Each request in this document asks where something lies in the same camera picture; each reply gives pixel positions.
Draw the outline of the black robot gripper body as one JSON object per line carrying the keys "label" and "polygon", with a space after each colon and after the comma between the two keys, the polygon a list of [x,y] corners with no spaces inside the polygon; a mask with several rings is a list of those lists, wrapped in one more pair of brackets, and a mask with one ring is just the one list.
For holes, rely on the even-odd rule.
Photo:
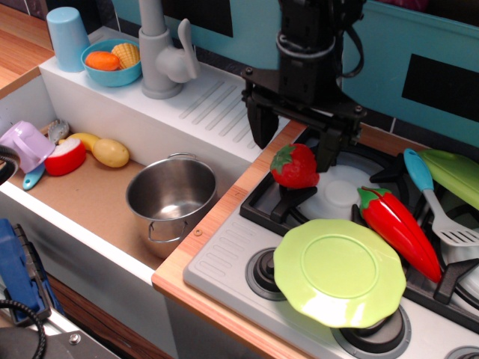
{"label": "black robot gripper body", "polygon": [[242,100],[271,108],[278,117],[303,123],[318,132],[343,130],[344,141],[355,143],[366,110],[339,87],[338,63],[333,55],[318,61],[282,57],[277,70],[246,67]]}

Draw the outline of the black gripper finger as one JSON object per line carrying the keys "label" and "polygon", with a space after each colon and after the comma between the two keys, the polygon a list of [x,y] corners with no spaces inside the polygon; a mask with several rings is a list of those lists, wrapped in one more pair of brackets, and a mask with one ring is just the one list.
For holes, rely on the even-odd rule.
{"label": "black gripper finger", "polygon": [[246,103],[248,121],[256,145],[265,149],[278,130],[278,115],[271,108],[257,104],[253,100]]}
{"label": "black gripper finger", "polygon": [[327,172],[346,144],[341,128],[329,127],[321,132],[316,153],[317,172]]}

